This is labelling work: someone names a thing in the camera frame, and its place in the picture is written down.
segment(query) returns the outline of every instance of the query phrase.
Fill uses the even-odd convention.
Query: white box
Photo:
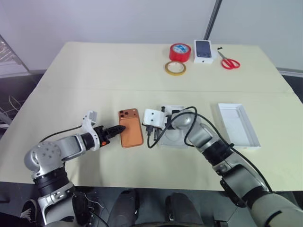
[[[211,58],[203,58],[203,57],[198,57],[197,55],[197,47],[196,47],[196,41],[205,41],[205,42],[208,42],[209,43],[209,48],[210,48],[210,51],[211,51],[211,55],[212,57]],[[209,41],[209,40],[194,40],[194,54],[195,54],[195,59],[194,59],[194,63],[206,63],[206,64],[211,64],[213,63],[215,57],[217,56],[216,52],[213,51],[212,49],[212,43]]]
[[[219,103],[228,139],[236,149],[256,150],[261,147],[242,104]]]

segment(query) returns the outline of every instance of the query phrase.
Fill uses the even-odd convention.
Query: person's leg
[[[165,201],[167,221],[203,224],[193,203],[182,193],[172,193]]]
[[[139,209],[139,198],[134,189],[123,191],[116,200],[107,224],[109,227],[129,227],[134,225]]]
[[[37,205],[34,200],[28,200],[22,208],[20,217],[0,213],[2,227],[36,227]]]

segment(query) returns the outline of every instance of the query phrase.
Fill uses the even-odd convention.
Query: table
[[[124,50],[121,65],[114,67],[117,59],[112,63],[96,60],[97,56],[102,60],[114,57],[110,50],[111,47],[115,50],[116,45]],[[110,127],[118,124],[117,112],[121,109],[135,107],[142,119],[145,108],[159,109],[163,104],[194,105],[221,130],[223,125],[216,104],[242,103],[262,146],[257,151],[242,153],[261,170],[273,190],[302,190],[302,105],[263,52],[255,46],[222,45],[226,50],[224,54],[242,63],[243,69],[239,69],[242,73],[233,70],[235,76],[231,71],[220,70],[217,59],[213,65],[205,66],[206,69],[187,62],[186,73],[174,77],[162,72],[168,61],[162,54],[168,47],[162,44],[66,44],[0,140],[0,181],[31,183],[31,173],[23,164],[26,152],[44,136],[79,125],[89,109],[98,112],[96,126]],[[160,56],[154,61],[141,58],[137,54],[142,49],[154,57],[156,53]],[[262,69],[251,72],[254,67],[247,66],[250,70],[246,70],[245,62],[250,62],[246,56],[255,56],[251,61]],[[133,68],[135,64],[141,65],[139,69]],[[200,71],[208,71],[212,76],[207,77]],[[87,152],[67,162],[66,169],[70,180],[79,186],[222,190],[220,177],[194,148],[148,149],[145,141],[142,146],[124,149],[119,136],[99,151]]]

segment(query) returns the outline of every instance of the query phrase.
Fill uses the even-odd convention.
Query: phone case
[[[143,135],[138,110],[128,109],[119,111],[119,124],[125,126],[121,133],[123,148],[135,147],[143,144]]]

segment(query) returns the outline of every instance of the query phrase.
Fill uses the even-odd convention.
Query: shoe
[[[20,217],[31,223],[37,222],[37,204],[34,200],[28,200],[24,203]]]

